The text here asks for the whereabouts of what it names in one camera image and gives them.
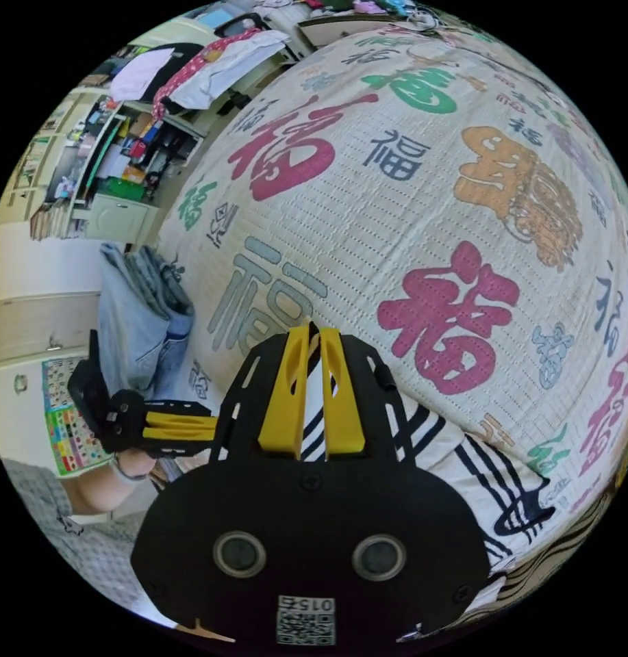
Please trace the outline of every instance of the door handle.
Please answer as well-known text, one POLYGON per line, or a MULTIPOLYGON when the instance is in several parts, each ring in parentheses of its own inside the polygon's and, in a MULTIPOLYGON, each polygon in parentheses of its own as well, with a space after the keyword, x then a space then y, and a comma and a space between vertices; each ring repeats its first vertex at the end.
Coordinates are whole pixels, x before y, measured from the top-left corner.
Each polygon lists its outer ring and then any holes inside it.
POLYGON ((49 346, 47 347, 47 351, 58 351, 59 349, 62 349, 62 344, 60 342, 56 342, 53 339, 53 336, 49 336, 49 346))

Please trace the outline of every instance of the camera lens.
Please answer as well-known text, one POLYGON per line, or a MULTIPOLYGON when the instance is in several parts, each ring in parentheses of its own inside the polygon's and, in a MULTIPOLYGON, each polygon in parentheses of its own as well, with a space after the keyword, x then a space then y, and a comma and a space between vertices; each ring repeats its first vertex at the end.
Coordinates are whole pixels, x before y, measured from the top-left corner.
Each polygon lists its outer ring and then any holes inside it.
POLYGON ((384 582, 405 565, 405 547, 394 537, 375 535, 363 540, 353 553, 353 568, 365 580, 384 582))
POLYGON ((252 534, 228 532, 216 541, 213 559, 218 568, 231 577, 253 577, 266 564, 266 550, 252 534))

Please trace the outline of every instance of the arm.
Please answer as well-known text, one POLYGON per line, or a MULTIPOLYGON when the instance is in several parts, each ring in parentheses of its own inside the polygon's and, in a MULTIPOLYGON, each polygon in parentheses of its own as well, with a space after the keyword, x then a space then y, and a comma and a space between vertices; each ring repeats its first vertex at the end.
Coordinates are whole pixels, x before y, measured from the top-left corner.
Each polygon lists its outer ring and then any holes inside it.
MULTIPOLYGON (((119 456, 120 469, 130 477, 144 476, 156 461, 139 450, 127 450, 119 456)), ((122 481, 108 464, 78 477, 60 480, 72 505, 74 515, 97 515, 114 511, 136 488, 133 482, 122 481)))

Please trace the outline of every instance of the screw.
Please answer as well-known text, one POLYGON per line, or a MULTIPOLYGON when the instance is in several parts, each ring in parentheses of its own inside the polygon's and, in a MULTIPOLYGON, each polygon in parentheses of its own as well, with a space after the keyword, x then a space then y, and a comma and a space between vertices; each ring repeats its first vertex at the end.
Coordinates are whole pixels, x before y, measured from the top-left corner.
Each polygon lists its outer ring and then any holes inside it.
POLYGON ((300 488, 302 488, 302 490, 305 490, 309 493, 318 491, 322 486, 323 486, 323 479, 321 478, 321 475, 315 474, 314 472, 312 472, 311 474, 303 475, 302 478, 300 479, 300 488))
POLYGON ((473 588, 469 584, 463 584, 455 590, 455 593, 453 594, 453 602, 457 604, 466 602, 471 597, 472 593, 473 588))

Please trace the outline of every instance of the orange chinese character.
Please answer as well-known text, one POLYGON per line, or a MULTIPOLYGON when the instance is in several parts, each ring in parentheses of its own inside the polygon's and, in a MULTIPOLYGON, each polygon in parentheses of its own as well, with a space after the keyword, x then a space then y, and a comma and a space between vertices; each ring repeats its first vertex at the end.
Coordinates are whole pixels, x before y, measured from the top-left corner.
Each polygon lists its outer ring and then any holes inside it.
POLYGON ((535 243, 548 267, 561 272, 573 264, 583 227, 567 185, 536 153, 494 127, 467 128, 462 139, 478 159, 460 166, 456 199, 493 210, 517 240, 535 243))

